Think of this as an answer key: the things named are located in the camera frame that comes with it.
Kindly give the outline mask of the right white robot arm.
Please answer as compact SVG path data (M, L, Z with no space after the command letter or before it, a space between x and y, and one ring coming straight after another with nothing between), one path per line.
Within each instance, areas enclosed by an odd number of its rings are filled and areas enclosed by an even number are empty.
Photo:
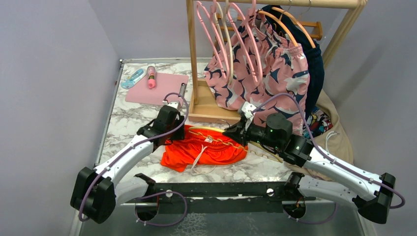
M292 172L284 186L284 195L288 199L313 197L329 200L354 207L365 219L385 224L395 177L389 173L373 174L340 160L321 147L315 147L303 136L293 134L292 128L293 124L280 113L269 115L264 127L242 116L223 135L243 146L249 142L260 144L288 164L314 170L331 179L325 181Z

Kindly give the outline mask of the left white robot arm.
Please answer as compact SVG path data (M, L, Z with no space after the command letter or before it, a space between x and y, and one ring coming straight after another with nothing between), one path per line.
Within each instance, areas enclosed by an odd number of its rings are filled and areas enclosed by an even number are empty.
M84 167L78 172L70 205L78 211L81 222L105 222L122 202L118 187L122 178L167 141L184 139L187 115L181 115L181 106L177 101L163 105L157 117L141 127L115 156L93 169Z

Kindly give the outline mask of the yellow hanger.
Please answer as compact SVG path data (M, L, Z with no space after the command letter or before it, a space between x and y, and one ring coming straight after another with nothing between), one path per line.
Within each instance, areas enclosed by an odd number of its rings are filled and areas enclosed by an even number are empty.
M223 145L231 146L231 147L233 147L235 149L242 149L243 151L246 151L246 152L255 154L256 156L259 156L259 157L265 157L265 158L267 158L269 160L273 160L273 161L280 162L280 163L283 163L284 162L283 159L281 157L279 157L277 154L273 154L273 153L267 152L267 150L264 147L262 147L260 144L258 144L258 143L249 142L250 145L252 145L255 148L258 148L258 149L264 151L265 153L258 153L258 152L254 151L254 150L245 149L244 146L242 146L240 144L234 145L231 142L224 142L221 139L215 139L211 135L205 135L205 134L203 134L201 132L201 130L213 131L213 132L220 133L220 134L225 131L223 129L216 128L216 127L209 127L209 126L191 126L189 128L189 133L194 134L194 135L198 135L198 136L202 136L202 137L205 137L205 138L211 138L213 141L220 142Z

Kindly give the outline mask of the orange shorts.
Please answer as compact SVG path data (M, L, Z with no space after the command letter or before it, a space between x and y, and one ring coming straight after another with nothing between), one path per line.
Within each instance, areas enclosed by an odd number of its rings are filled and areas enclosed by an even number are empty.
M223 145L213 141L211 138L189 133L192 125L185 125L185 139L173 141L172 144L166 142L165 151L162 155L160 164L177 172L183 172L187 166L191 167L192 175L206 175L212 172L215 167L231 165L242 161L247 152L242 149L235 149L231 146ZM205 135L211 135L215 139L224 142L231 142L237 145L232 139L208 130L201 130Z

